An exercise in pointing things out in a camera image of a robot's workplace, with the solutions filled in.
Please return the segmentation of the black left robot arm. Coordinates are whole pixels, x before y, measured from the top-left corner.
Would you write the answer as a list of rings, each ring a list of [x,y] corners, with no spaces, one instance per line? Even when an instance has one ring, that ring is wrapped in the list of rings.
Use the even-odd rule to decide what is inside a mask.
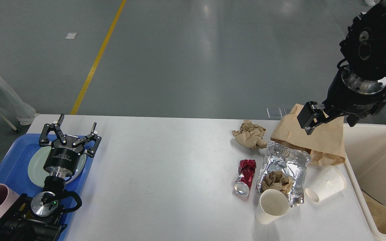
[[[29,197],[21,194],[0,218],[0,241],[56,241],[66,229],[61,219],[82,206],[81,197],[67,190],[66,177],[72,177],[82,155],[94,157],[101,137],[93,123],[90,134],[83,137],[64,134],[60,128],[64,119],[45,124],[39,138],[41,147],[50,152],[43,169],[49,174],[43,190]]]

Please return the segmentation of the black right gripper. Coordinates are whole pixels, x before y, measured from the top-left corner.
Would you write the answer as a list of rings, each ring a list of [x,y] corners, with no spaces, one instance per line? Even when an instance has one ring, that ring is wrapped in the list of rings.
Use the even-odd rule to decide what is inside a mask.
[[[344,65],[338,69],[323,104],[307,102],[297,120],[311,135],[319,125],[345,115],[348,125],[353,127],[367,115],[378,114],[385,105],[386,77],[368,80],[354,73],[350,65]]]

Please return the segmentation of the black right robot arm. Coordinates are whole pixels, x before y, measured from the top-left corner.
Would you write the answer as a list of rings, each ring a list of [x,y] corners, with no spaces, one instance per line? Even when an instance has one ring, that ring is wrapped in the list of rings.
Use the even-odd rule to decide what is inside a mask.
[[[386,105],[386,0],[353,19],[340,51],[344,58],[327,98],[321,104],[307,102],[297,116],[307,135],[341,116],[353,127]]]

